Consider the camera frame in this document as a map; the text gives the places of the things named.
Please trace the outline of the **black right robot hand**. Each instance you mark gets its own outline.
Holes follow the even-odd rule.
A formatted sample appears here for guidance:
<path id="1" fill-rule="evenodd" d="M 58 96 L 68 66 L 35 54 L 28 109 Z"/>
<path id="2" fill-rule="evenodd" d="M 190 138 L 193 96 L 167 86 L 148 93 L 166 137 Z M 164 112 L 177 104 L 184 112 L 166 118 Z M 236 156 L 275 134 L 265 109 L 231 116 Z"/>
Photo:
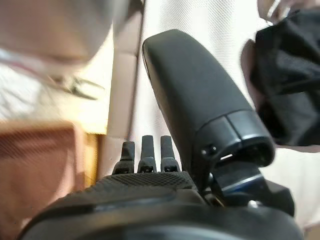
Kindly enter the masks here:
<path id="1" fill-rule="evenodd" d="M 147 76 L 170 134 L 125 142 L 111 175 L 58 199 L 21 240 L 302 240 L 288 188 L 260 168 L 271 135 L 237 85 L 198 41 L 177 29 L 142 44 Z"/>

